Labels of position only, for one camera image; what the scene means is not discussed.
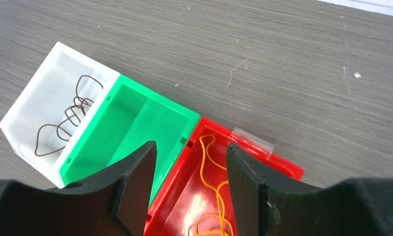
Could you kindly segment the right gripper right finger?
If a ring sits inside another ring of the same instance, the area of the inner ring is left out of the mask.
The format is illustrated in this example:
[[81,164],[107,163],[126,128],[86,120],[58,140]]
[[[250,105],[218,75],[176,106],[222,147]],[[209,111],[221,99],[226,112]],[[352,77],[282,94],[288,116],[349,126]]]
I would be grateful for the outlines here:
[[226,164],[240,236],[393,236],[393,178],[355,177],[320,188],[278,172],[235,143]]

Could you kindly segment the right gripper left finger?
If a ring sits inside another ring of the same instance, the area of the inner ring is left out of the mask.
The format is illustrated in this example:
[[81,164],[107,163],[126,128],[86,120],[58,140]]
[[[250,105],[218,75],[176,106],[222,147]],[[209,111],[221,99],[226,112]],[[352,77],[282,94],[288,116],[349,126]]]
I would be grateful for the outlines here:
[[0,179],[0,236],[141,236],[156,158],[149,141],[62,189]]

